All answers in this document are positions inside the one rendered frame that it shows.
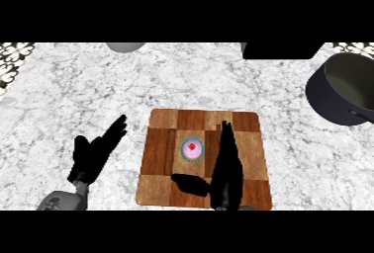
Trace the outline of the grey round object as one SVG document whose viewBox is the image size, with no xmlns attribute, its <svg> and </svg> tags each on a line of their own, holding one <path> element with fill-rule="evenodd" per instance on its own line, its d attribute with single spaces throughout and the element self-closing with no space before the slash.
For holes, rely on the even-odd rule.
<svg viewBox="0 0 374 253">
<path fill-rule="evenodd" d="M 145 44 L 142 42 L 109 42 L 106 45 L 115 52 L 127 53 L 138 50 Z"/>
</svg>

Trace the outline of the brown checkered wooden cutting board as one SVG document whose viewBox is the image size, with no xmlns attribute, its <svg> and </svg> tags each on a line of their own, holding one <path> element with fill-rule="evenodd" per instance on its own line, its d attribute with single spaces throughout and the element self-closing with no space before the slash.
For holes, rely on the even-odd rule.
<svg viewBox="0 0 374 253">
<path fill-rule="evenodd" d="M 208 208 L 210 197 L 179 190 L 174 173 L 211 179 L 219 152 L 222 122 L 232 124 L 242 163 L 242 201 L 256 210 L 272 207 L 272 195 L 259 116 L 253 112 L 155 109 L 151 112 L 136 203 L 142 206 Z M 197 162 L 182 159 L 182 143 L 197 137 L 204 154 Z"/>
</svg>

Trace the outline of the dark grey pot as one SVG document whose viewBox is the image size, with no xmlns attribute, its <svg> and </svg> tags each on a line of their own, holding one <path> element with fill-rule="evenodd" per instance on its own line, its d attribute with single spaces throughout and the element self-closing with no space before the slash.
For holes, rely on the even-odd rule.
<svg viewBox="0 0 374 253">
<path fill-rule="evenodd" d="M 374 125 L 374 59 L 349 52 L 334 54 L 309 78 L 306 97 L 331 123 Z"/>
</svg>

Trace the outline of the black appliance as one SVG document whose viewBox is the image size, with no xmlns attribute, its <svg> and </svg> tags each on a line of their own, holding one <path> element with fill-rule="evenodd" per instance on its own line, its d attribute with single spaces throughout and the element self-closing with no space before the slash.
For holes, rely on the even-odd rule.
<svg viewBox="0 0 374 253">
<path fill-rule="evenodd" d="M 244 42 L 244 59 L 284 60 L 310 59 L 322 46 L 321 42 Z"/>
</svg>

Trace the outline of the pink frosted cupcake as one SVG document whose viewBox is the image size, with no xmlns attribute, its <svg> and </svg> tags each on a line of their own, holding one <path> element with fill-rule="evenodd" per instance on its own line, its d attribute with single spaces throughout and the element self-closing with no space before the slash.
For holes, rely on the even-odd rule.
<svg viewBox="0 0 374 253">
<path fill-rule="evenodd" d="M 197 162 L 204 154 L 204 145 L 197 137 L 189 137 L 182 143 L 182 159 L 186 162 Z"/>
</svg>

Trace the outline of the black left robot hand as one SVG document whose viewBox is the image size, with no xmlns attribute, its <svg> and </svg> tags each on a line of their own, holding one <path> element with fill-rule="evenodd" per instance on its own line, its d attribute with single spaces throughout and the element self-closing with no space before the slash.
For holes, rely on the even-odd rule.
<svg viewBox="0 0 374 253">
<path fill-rule="evenodd" d="M 74 138 L 72 167 L 67 176 L 71 183 L 83 182 L 90 185 L 95 182 L 111 152 L 127 133 L 126 120 L 127 117 L 121 115 L 104 135 L 93 141 L 89 141 L 83 135 Z"/>
</svg>

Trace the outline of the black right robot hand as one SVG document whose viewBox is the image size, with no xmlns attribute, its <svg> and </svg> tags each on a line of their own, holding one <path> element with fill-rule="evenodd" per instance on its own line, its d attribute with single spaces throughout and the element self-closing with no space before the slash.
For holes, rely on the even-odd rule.
<svg viewBox="0 0 374 253">
<path fill-rule="evenodd" d="M 188 174 L 173 174 L 179 190 L 200 197 L 210 197 L 216 211 L 238 211 L 242 199 L 242 163 L 238 155 L 232 124 L 222 122 L 219 152 L 210 182 Z"/>
</svg>

